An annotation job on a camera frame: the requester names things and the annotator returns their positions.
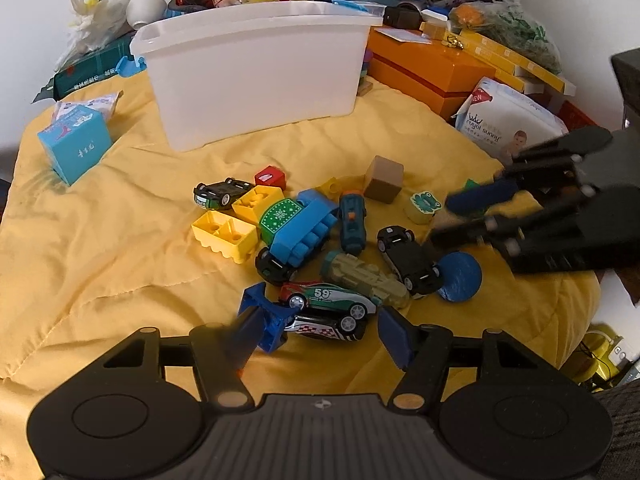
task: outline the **yellow blanket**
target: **yellow blanket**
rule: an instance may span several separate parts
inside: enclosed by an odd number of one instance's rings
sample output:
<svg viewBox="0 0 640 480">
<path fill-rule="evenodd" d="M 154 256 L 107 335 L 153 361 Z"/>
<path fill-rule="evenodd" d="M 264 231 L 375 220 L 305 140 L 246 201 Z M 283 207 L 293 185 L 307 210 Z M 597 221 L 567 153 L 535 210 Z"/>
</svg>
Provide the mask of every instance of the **yellow blanket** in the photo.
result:
<svg viewBox="0 0 640 480">
<path fill-rule="evenodd" d="M 402 162 L 401 197 L 390 206 L 367 203 L 370 246 L 363 258 L 385 269 L 372 243 L 379 229 L 400 224 L 418 236 L 426 232 L 402 211 L 410 190 L 427 189 L 443 200 L 468 178 L 487 180 L 500 168 L 425 105 L 377 83 L 348 117 L 289 124 L 187 153 L 167 145 L 145 74 L 114 77 L 68 100 L 119 90 L 124 97 L 109 124 L 114 145 L 72 187 L 50 169 L 36 137 L 49 124 L 50 111 L 34 120 L 22 139 L 0 226 L 3 480 L 40 477 L 25 423 L 45 394 L 140 327 L 156 326 L 173 336 L 206 322 L 231 322 L 242 291 L 259 281 L 252 261 L 237 265 L 194 239 L 190 224 L 202 214 L 193 203 L 195 184 L 228 176 L 251 181 L 273 164 L 286 171 L 291 192 L 332 176 L 353 187 L 361 185 L 373 156 Z M 249 104 L 244 112 L 251 113 Z M 215 123 L 212 103 L 212 128 Z M 507 210 L 533 204 L 528 194 L 520 194 Z M 471 301 L 450 304 L 432 295 L 404 314 L 413 323 L 443 325 L 459 336 L 501 328 L 561 365 L 596 307 L 594 275 L 516 278 L 490 248 L 468 251 L 484 273 Z M 317 279 L 319 263 L 300 278 Z M 290 336 L 272 355 L 257 351 L 243 380 L 256 399 L 264 392 L 385 397 L 400 376 L 370 326 L 359 343 Z M 176 370 L 169 378 L 194 392 L 188 371 Z M 472 372 L 452 373 L 447 391 L 472 379 Z"/>
</svg>

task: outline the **white plastic bag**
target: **white plastic bag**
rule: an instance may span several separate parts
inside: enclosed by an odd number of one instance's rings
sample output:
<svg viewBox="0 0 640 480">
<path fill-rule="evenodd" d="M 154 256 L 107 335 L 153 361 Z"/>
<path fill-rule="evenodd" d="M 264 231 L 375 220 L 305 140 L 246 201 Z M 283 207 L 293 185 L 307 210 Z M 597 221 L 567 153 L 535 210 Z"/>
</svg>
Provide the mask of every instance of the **white plastic bag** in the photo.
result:
<svg viewBox="0 0 640 480">
<path fill-rule="evenodd" d="M 88 4 L 85 0 L 70 1 L 76 17 L 70 25 L 67 50 L 54 68 L 56 72 L 69 62 L 106 46 L 130 30 L 127 24 L 127 6 L 130 0 L 99 0 L 95 4 Z"/>
</svg>

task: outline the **blue box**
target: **blue box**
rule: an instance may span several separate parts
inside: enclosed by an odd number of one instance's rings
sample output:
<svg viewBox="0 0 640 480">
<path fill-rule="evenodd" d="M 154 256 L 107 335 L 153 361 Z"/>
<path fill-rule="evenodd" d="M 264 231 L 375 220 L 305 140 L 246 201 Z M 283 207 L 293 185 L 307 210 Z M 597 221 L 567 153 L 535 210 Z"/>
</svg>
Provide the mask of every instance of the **blue box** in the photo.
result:
<svg viewBox="0 0 640 480">
<path fill-rule="evenodd" d="M 38 134 L 53 170 L 68 186 L 94 167 L 111 147 L 100 112 L 77 106 Z"/>
</svg>

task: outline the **blue toy truck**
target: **blue toy truck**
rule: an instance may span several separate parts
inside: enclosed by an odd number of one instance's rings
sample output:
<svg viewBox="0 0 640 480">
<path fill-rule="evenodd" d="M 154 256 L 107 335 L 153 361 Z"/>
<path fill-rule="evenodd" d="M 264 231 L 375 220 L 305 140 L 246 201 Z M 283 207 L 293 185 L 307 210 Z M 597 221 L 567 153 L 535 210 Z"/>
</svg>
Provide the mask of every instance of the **blue toy truck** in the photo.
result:
<svg viewBox="0 0 640 480">
<path fill-rule="evenodd" d="M 361 191 L 347 191 L 340 197 L 338 216 L 340 226 L 340 246 L 345 253 L 359 256 L 367 245 L 367 231 L 364 217 L 367 210 Z"/>
</svg>

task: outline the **yellow lego block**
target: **yellow lego block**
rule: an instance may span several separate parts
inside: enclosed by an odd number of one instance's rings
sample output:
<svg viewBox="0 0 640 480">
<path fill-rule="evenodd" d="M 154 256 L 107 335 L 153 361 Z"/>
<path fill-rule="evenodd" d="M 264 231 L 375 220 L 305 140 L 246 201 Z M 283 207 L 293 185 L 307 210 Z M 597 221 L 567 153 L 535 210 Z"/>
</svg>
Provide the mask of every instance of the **yellow lego block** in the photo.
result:
<svg viewBox="0 0 640 480">
<path fill-rule="evenodd" d="M 256 226 L 220 211 L 207 211 L 191 224 L 191 229 L 203 247 L 232 258 L 236 264 L 247 261 L 259 242 Z"/>
<path fill-rule="evenodd" d="M 314 189 L 335 203 L 340 200 L 340 195 L 342 194 L 342 184 L 340 184 L 338 179 L 335 177 L 331 177 L 322 184 L 322 186 L 318 186 Z"/>
<path fill-rule="evenodd" d="M 267 209 L 280 200 L 284 200 L 284 194 L 279 187 L 256 186 L 236 200 L 232 207 L 239 219 L 258 225 Z"/>
</svg>

